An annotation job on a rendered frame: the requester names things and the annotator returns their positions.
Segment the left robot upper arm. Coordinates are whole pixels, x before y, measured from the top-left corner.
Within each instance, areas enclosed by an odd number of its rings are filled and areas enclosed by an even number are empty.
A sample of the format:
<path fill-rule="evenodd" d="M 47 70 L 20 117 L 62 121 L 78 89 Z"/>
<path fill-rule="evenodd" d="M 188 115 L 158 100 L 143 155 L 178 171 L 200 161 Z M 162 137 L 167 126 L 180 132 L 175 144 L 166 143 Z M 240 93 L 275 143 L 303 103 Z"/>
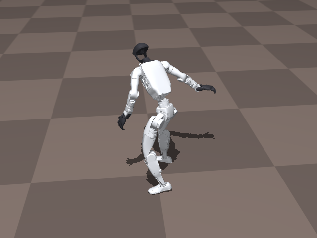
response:
<path fill-rule="evenodd" d="M 131 95 L 130 98 L 132 99 L 137 99 L 139 97 L 139 91 L 138 91 L 138 86 L 139 86 L 139 77 L 142 75 L 142 70 L 141 67 L 137 67 L 135 68 L 131 74 L 131 82 L 130 82 L 130 86 L 131 86 Z"/>

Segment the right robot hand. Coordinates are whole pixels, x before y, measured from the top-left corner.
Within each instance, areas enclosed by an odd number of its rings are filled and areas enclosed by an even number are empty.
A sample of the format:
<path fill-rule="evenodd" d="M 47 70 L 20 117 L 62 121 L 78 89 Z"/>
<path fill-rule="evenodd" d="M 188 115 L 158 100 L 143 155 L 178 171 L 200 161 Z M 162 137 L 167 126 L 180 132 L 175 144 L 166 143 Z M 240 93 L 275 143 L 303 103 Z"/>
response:
<path fill-rule="evenodd" d="M 213 86 L 210 85 L 202 85 L 200 84 L 200 87 L 196 88 L 197 91 L 202 91 L 202 90 L 211 90 L 214 91 L 214 93 L 216 94 L 216 89 Z"/>

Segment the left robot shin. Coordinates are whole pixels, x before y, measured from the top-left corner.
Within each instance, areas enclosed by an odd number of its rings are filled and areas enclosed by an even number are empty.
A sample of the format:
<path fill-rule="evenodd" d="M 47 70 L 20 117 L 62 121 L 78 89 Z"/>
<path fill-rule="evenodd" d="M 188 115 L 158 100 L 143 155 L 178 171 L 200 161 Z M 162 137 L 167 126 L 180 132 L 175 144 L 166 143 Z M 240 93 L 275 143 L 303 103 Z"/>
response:
<path fill-rule="evenodd" d="M 144 158 L 143 158 L 144 160 Z M 156 180 L 160 183 L 161 187 L 165 186 L 165 182 L 163 180 L 163 177 L 161 175 L 161 168 L 159 166 L 159 163 L 156 159 L 155 154 L 150 153 L 148 154 L 148 156 L 146 157 L 146 161 L 144 160 L 144 162 L 146 163 L 148 169 L 150 170 L 150 172 L 152 173 L 152 175 L 156 178 Z"/>

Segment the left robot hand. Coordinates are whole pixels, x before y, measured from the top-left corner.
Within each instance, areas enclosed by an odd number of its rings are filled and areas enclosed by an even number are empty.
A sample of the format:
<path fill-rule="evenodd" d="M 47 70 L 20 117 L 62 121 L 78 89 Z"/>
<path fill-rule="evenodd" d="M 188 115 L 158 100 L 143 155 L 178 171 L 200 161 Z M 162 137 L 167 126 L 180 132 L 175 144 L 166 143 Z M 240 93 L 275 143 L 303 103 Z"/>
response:
<path fill-rule="evenodd" d="M 122 130 L 125 130 L 125 129 L 123 129 L 123 126 L 124 126 L 124 124 L 125 124 L 125 122 L 126 122 L 126 119 L 128 119 L 130 116 L 131 116 L 131 114 L 128 114 L 128 115 L 125 117 L 125 115 L 124 115 L 124 113 L 123 113 L 121 116 L 118 117 L 118 118 L 119 118 L 118 125 L 120 126 L 120 128 L 121 128 Z"/>

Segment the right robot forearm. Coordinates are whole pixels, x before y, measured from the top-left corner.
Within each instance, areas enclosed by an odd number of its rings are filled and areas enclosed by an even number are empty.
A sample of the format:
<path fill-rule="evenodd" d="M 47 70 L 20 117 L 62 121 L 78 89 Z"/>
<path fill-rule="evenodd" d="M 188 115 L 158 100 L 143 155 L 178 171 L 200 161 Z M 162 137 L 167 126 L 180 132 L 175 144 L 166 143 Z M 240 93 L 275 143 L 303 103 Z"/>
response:
<path fill-rule="evenodd" d="M 187 85 L 189 85 L 189 86 L 190 86 L 191 88 L 193 88 L 196 92 L 198 92 L 198 91 L 196 90 L 196 88 L 200 87 L 200 85 L 197 84 L 194 80 L 192 80 L 192 78 L 189 77 L 188 75 L 187 75 L 187 77 L 186 77 L 184 83 L 187 84 Z"/>

